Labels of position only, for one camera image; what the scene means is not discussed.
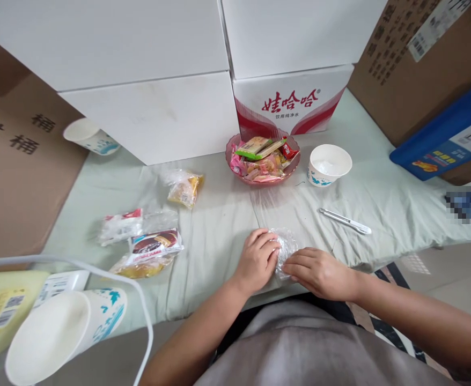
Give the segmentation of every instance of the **white cable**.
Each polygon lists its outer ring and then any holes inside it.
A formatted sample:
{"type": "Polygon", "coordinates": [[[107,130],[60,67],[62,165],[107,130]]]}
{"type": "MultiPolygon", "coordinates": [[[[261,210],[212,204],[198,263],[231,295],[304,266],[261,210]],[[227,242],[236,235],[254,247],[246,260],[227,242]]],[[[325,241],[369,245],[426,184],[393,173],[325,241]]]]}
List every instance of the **white cable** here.
{"type": "Polygon", "coordinates": [[[141,363],[141,367],[139,368],[139,372],[135,378],[134,386],[138,386],[139,381],[141,380],[141,376],[143,375],[144,367],[146,366],[146,362],[148,361],[148,357],[150,356],[151,345],[153,343],[153,327],[151,324],[150,313],[148,312],[148,308],[146,307],[146,302],[144,298],[144,292],[138,282],[133,279],[129,279],[124,276],[115,275],[113,273],[101,270],[96,268],[95,266],[89,265],[84,262],[80,262],[77,260],[68,259],[65,257],[54,257],[51,255],[29,255],[29,256],[16,256],[16,257],[0,257],[0,265],[10,265],[10,264],[25,264],[25,263],[33,263],[33,262],[58,262],[58,261],[65,261],[70,264],[74,264],[80,268],[89,270],[90,272],[98,275],[103,276],[107,279],[118,280],[124,283],[130,284],[134,287],[137,292],[139,293],[139,297],[141,298],[141,303],[143,306],[143,314],[144,318],[146,319],[146,324],[148,326],[148,346],[146,348],[146,352],[144,353],[144,358],[141,363]]]}

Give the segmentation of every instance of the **person's left hand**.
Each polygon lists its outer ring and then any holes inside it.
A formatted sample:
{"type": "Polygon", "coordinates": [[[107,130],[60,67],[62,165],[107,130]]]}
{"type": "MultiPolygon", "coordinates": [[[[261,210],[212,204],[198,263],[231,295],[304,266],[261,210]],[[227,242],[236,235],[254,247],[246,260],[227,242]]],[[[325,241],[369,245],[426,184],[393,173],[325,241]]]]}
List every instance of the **person's left hand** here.
{"type": "Polygon", "coordinates": [[[280,248],[277,238],[276,234],[260,228],[251,232],[246,239],[239,264],[231,278],[245,296],[252,296],[273,275],[280,248]]]}

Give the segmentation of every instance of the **fingers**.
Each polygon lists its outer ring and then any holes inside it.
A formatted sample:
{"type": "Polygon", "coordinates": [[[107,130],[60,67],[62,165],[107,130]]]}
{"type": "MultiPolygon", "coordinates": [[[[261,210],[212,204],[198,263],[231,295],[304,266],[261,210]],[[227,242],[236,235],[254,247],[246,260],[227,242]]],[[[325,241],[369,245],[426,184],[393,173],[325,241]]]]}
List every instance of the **fingers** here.
{"type": "Polygon", "coordinates": [[[271,252],[271,255],[269,255],[268,259],[268,266],[266,270],[274,270],[275,267],[277,266],[277,261],[278,261],[278,249],[275,249],[273,252],[271,252]]]}
{"type": "Polygon", "coordinates": [[[268,241],[270,240],[276,240],[278,236],[275,233],[264,233],[261,234],[257,240],[254,242],[254,245],[257,248],[262,248],[268,241]]]}
{"type": "Polygon", "coordinates": [[[303,255],[291,255],[290,258],[288,258],[285,263],[286,264],[297,264],[297,265],[303,265],[307,268],[312,268],[314,265],[315,260],[311,257],[303,256],[303,255]]]}
{"type": "Polygon", "coordinates": [[[245,246],[248,247],[252,245],[255,242],[255,240],[257,240],[257,238],[264,233],[268,233],[268,230],[266,228],[259,228],[251,232],[250,235],[245,240],[245,246]]]}
{"type": "Polygon", "coordinates": [[[304,281],[309,281],[313,275],[310,268],[298,264],[289,264],[287,262],[282,266],[282,271],[304,281]]]}
{"type": "Polygon", "coordinates": [[[315,257],[318,257],[320,255],[320,252],[321,251],[319,249],[304,248],[304,249],[297,250],[295,253],[293,253],[293,256],[294,255],[302,255],[302,256],[315,258],[315,257]]]}
{"type": "Polygon", "coordinates": [[[280,250],[280,243],[278,241],[268,241],[264,246],[261,248],[262,252],[266,256],[270,256],[271,253],[276,250],[277,252],[280,250]]]}

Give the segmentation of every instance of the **blue plastic container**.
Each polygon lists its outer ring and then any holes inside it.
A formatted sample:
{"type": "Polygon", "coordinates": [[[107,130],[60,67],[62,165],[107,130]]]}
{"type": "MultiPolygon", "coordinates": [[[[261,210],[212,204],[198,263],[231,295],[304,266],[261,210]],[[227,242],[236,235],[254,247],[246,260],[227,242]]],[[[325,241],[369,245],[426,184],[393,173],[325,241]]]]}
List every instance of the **blue plastic container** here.
{"type": "Polygon", "coordinates": [[[422,181],[471,161],[471,90],[389,158],[422,181]]]}

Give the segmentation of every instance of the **bed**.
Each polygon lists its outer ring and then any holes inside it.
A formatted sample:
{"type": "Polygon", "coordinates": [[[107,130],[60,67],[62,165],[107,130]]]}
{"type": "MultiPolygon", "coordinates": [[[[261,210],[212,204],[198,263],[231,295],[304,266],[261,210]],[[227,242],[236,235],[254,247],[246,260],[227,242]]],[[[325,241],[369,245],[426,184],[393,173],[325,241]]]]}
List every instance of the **bed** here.
{"type": "MultiPolygon", "coordinates": [[[[299,246],[330,251],[350,267],[373,272],[415,251],[471,242],[471,225],[449,214],[443,197],[451,185],[434,178],[422,182],[390,162],[393,146],[360,103],[345,91],[325,132],[296,136],[301,161],[283,185],[256,189],[242,184],[228,169],[225,154],[206,155],[144,166],[125,150],[111,157],[91,154],[55,223],[44,253],[81,259],[108,270],[128,251],[126,243],[101,247],[100,220],[136,207],[178,211],[185,250],[159,275],[142,279],[154,323],[190,315],[234,272],[248,233],[258,227],[290,229],[299,246]],[[317,145],[338,145],[352,156],[350,173],[326,188],[308,183],[308,156],[317,145]],[[205,174],[192,211],[169,203],[159,176],[183,168],[205,174]],[[317,212],[340,213],[372,229],[361,235],[317,212]]],[[[64,263],[36,268],[71,270],[64,263]]],[[[91,277],[88,288],[119,286],[127,290],[127,314],[113,335],[145,325],[137,295],[120,283],[91,277]]],[[[306,292],[300,285],[281,286],[277,278],[246,307],[306,292]]]]}

